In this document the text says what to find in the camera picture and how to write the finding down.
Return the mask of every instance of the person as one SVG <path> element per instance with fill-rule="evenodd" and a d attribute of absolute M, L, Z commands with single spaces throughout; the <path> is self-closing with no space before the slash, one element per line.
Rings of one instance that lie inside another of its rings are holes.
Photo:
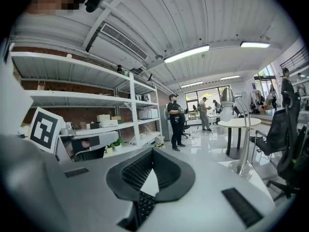
<path fill-rule="evenodd" d="M 214 103 L 214 108 L 216 110 L 216 114 L 220 114 L 221 113 L 221 105 L 216 100 L 213 100 L 212 103 Z M 219 121 L 220 121 L 220 118 L 216 118 L 215 124 L 218 125 Z"/>
<path fill-rule="evenodd" d="M 282 106 L 285 107 L 286 105 L 290 105 L 290 99 L 287 93 L 289 93 L 290 95 L 294 94 L 294 88 L 289 80 L 290 72 L 288 68 L 283 68 L 282 73 L 283 73 L 283 79 L 281 85 L 281 95 L 282 95 Z"/>
<path fill-rule="evenodd" d="M 276 94 L 276 90 L 275 90 L 275 88 L 272 84 L 270 85 L 269 93 L 273 98 L 272 101 L 271 101 L 272 107 L 275 108 L 275 111 L 276 111 L 277 110 L 277 104 L 276 104 L 276 100 L 277 100 L 276 95 L 277 94 Z"/>
<path fill-rule="evenodd" d="M 172 149 L 175 151 L 180 151 L 177 146 L 185 147 L 182 144 L 182 135 L 183 135 L 183 126 L 185 123 L 184 114 L 188 113 L 187 109 L 182 109 L 180 105 L 177 104 L 177 96 L 175 94 L 171 94 L 169 96 L 170 103 L 168 104 L 168 112 L 170 114 L 170 123 L 173 129 L 172 136 Z"/>
<path fill-rule="evenodd" d="M 302 74 L 299 72 L 297 73 L 297 79 L 296 82 L 300 82 L 303 80 Z M 299 93 L 300 96 L 304 96 L 306 94 L 306 88 L 305 85 L 303 83 L 298 84 L 297 86 L 297 92 Z"/>
<path fill-rule="evenodd" d="M 211 131 L 209 128 L 209 121 L 207 117 L 207 110 L 210 110 L 211 107 L 206 107 L 205 102 L 207 101 L 206 97 L 203 97 L 203 99 L 199 103 L 200 111 L 199 115 L 202 120 L 202 131 Z"/>

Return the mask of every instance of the potted plant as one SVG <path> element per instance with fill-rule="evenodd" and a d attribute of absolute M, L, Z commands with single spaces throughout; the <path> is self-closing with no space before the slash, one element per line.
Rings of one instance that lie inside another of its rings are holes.
<path fill-rule="evenodd" d="M 123 141 L 121 137 L 119 137 L 116 142 L 113 142 L 116 151 L 118 151 L 121 148 L 122 143 Z"/>

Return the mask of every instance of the shelf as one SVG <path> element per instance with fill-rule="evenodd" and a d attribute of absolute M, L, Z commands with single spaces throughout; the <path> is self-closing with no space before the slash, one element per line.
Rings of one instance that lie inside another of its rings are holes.
<path fill-rule="evenodd" d="M 147 133 L 146 136 L 144 136 L 140 139 L 141 145 L 143 146 L 147 143 L 152 143 L 155 140 L 156 137 L 160 136 L 160 134 L 161 133 L 158 132 L 158 131 Z M 133 150 L 137 150 L 139 148 L 140 147 L 138 147 L 136 145 L 122 144 L 121 148 L 116 149 L 112 156 L 109 156 L 108 154 L 105 153 L 104 158 L 117 156 L 117 155 L 124 154 L 124 153 L 130 152 L 130 151 L 133 151 Z"/>
<path fill-rule="evenodd" d="M 309 95 L 301 96 L 300 98 L 302 98 L 302 99 L 308 99 L 308 98 L 309 98 Z"/>
<path fill-rule="evenodd" d="M 11 56 L 25 81 L 64 82 L 107 89 L 130 81 L 122 74 L 77 59 L 30 52 L 11 52 Z"/>
<path fill-rule="evenodd" d="M 308 74 L 309 65 L 308 63 L 304 63 L 303 65 L 300 65 L 299 67 L 296 67 L 295 69 L 290 71 L 290 79 L 295 76 L 297 78 L 297 73 L 302 73 L 304 75 Z"/>
<path fill-rule="evenodd" d="M 300 114 L 309 114 L 309 111 L 301 110 L 299 111 Z"/>
<path fill-rule="evenodd" d="M 136 101 L 137 108 L 143 108 L 147 106 L 158 106 L 158 104 L 154 102 L 147 102 L 147 101 Z"/>
<path fill-rule="evenodd" d="M 142 124 L 146 124 L 146 123 L 157 121 L 157 120 L 159 120 L 159 118 L 151 118 L 151 119 L 139 120 L 138 124 L 142 125 Z"/>
<path fill-rule="evenodd" d="M 161 133 L 158 132 L 158 131 L 154 131 L 154 132 L 147 132 L 147 134 L 144 133 L 144 135 L 145 135 L 145 136 L 140 137 L 140 144 L 141 144 L 141 145 L 145 145 L 145 144 L 147 144 L 147 143 L 152 143 L 152 142 L 155 140 L 155 138 L 156 138 L 157 136 L 160 136 L 160 135 L 161 135 Z"/>
<path fill-rule="evenodd" d="M 305 82 L 307 82 L 307 81 L 309 81 L 309 78 L 305 78 L 304 80 L 301 80 L 301 81 L 299 81 L 299 82 L 293 83 L 292 86 L 296 86 L 296 85 L 298 85 L 298 84 L 305 83 Z"/>
<path fill-rule="evenodd" d="M 130 99 L 64 91 L 26 90 L 33 99 L 33 107 L 115 107 Z"/>
<path fill-rule="evenodd" d="M 130 92 L 130 82 L 125 82 L 118 88 L 120 91 Z M 134 91 L 135 94 L 144 95 L 150 92 L 155 92 L 155 88 L 134 80 Z"/>
<path fill-rule="evenodd" d="M 117 130 L 121 130 L 121 129 L 128 128 L 128 127 L 133 127 L 133 126 L 134 126 L 133 122 L 126 122 L 126 123 L 119 124 L 117 126 L 111 126 L 111 127 L 106 127 L 106 128 L 76 130 L 76 134 L 74 135 L 60 135 L 60 137 L 72 136 L 74 137 L 74 139 L 80 139 L 80 138 L 84 138 L 85 135 L 89 135 L 93 137 L 101 133 L 114 131 L 114 130 L 117 131 Z"/>

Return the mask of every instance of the railing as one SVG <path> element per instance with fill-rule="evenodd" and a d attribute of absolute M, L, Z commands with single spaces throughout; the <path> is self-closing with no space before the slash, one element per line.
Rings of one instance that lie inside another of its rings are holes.
<path fill-rule="evenodd" d="M 281 66 L 281 69 L 283 69 L 283 68 L 290 69 L 291 67 L 293 67 L 293 69 L 294 69 L 294 68 L 299 67 L 301 64 L 307 62 L 308 59 L 309 59 L 308 50 L 304 46 L 301 50 L 299 50 L 296 54 L 294 54 L 291 58 L 286 60 L 280 66 Z"/>

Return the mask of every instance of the black cap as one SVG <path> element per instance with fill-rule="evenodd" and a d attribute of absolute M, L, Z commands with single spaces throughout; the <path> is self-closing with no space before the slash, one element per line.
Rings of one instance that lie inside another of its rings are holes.
<path fill-rule="evenodd" d="M 287 73 L 287 72 L 290 72 L 289 69 L 284 67 L 284 68 L 282 69 L 282 73 L 285 74 L 285 73 Z"/>
<path fill-rule="evenodd" d="M 169 100 L 171 100 L 172 97 L 177 97 L 177 96 L 175 94 L 171 94 L 171 95 L 169 95 Z"/>

